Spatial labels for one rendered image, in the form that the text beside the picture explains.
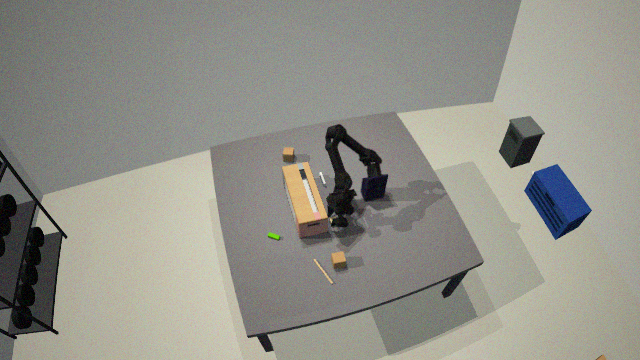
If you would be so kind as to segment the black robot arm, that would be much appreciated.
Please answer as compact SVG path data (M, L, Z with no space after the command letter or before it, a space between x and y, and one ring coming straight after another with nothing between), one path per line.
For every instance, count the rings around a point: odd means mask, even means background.
M333 138L332 142L331 138ZM353 200L354 196L357 196L357 193L354 189L349 190L352 187L353 182L350 175L345 171L342 159L340 157L338 151L339 142L342 141L359 154L359 160L364 164L364 166L367 166L366 170L368 177L383 175L380 167L380 163L382 160L375 151L364 148L358 142L352 139L348 135L345 127L341 124L328 127L325 139L325 149L328 151L335 172L334 191L333 193L329 194L327 203L331 208L342 205L349 205L350 208L346 209L343 215L347 214L352 216L355 213L355 210L351 204L351 201Z

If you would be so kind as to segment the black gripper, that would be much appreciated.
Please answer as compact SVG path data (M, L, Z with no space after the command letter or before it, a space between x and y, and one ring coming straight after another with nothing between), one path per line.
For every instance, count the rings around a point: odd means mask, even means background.
M327 203L328 205L328 203ZM338 216L337 219L333 219L331 226L338 226L338 227L347 227L349 225L349 222L347 220L347 218L343 217L343 213L346 209L349 209L349 205L348 206L338 206L335 208L331 208L328 205L328 218L330 218L332 216L332 214L335 212L335 214Z

